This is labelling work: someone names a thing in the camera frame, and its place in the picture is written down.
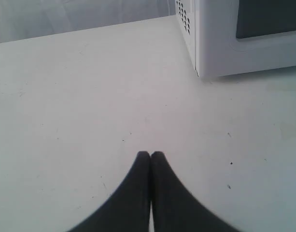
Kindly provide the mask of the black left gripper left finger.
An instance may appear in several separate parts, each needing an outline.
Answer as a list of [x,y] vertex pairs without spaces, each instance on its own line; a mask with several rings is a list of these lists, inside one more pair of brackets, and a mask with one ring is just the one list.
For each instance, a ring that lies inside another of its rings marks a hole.
[[147,232],[150,222],[150,155],[140,151],[126,177],[72,232]]

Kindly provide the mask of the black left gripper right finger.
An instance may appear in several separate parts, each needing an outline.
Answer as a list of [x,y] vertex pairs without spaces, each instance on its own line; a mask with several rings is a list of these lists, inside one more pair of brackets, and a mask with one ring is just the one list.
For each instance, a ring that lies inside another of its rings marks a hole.
[[236,232],[209,211],[178,179],[165,154],[151,155],[152,212],[156,232]]

